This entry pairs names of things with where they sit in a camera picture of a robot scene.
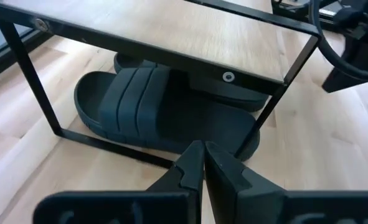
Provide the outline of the dark green rubber slide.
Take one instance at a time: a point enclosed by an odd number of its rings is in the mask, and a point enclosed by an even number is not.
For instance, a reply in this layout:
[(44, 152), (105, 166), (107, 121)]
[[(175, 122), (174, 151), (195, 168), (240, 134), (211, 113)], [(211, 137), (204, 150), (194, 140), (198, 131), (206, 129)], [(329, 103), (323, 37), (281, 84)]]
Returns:
[[(165, 65), (160, 63), (138, 59), (120, 53), (114, 56), (113, 61), (117, 73), (124, 68), (165, 67)], [(266, 94), (181, 70), (173, 69), (172, 76), (174, 78), (180, 78), (180, 85), (197, 95), (225, 105), (242, 108), (249, 112), (261, 110), (268, 99), (268, 95)]]
[(247, 111), (191, 90), (169, 68), (125, 68), (85, 74), (74, 89), (82, 122), (114, 142), (183, 153), (196, 140), (238, 152), (255, 123)]

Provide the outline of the black frame wooden shelf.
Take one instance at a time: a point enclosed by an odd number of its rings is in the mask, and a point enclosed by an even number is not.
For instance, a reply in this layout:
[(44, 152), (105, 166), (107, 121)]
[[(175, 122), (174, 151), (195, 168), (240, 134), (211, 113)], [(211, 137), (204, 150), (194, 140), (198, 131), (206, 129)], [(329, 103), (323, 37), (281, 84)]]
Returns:
[[(286, 75), (258, 75), (256, 58), (270, 51), (256, 21), (309, 35)], [(64, 129), (54, 113), (15, 26), (130, 54), (271, 96), (236, 151), (249, 159), (259, 130), (321, 41), (317, 28), (223, 0), (0, 0), (0, 30), (52, 132), (62, 138), (169, 167), (171, 161)]]

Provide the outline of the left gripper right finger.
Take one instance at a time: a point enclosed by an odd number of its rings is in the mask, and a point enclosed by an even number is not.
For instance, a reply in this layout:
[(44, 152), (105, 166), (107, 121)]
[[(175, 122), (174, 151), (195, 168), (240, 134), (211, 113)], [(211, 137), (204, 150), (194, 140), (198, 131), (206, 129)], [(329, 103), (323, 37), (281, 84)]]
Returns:
[(216, 224), (368, 224), (368, 191), (286, 190), (212, 142), (204, 162)]

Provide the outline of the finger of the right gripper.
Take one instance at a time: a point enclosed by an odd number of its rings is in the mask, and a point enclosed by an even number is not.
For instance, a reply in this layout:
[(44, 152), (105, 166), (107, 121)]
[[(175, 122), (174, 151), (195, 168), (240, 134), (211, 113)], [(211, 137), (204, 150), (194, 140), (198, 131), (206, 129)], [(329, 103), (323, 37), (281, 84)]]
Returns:
[(333, 93), (335, 91), (351, 88), (364, 83), (367, 83), (367, 81), (350, 77), (339, 71), (337, 68), (334, 68), (325, 79), (324, 83), (322, 84), (322, 88), (327, 93)]

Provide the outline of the black table frame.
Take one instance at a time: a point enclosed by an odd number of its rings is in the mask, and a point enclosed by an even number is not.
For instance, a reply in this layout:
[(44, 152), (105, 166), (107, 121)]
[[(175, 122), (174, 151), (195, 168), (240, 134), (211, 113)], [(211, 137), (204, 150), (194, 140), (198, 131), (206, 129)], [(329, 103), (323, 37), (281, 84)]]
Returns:
[[(52, 34), (41, 32), (39, 30), (29, 29), (19, 34), (28, 53), (32, 52), (46, 40), (52, 37)], [(7, 43), (0, 46), (0, 73), (5, 71), (16, 62), (14, 54), (11, 52)]]

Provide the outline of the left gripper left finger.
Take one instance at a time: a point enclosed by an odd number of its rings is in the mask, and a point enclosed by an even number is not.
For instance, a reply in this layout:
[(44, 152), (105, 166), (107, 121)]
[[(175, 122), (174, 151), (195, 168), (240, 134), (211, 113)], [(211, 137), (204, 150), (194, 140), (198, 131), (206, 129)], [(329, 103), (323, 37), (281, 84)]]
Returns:
[(146, 190), (64, 191), (43, 198), (33, 224), (200, 224), (205, 145), (194, 141)]

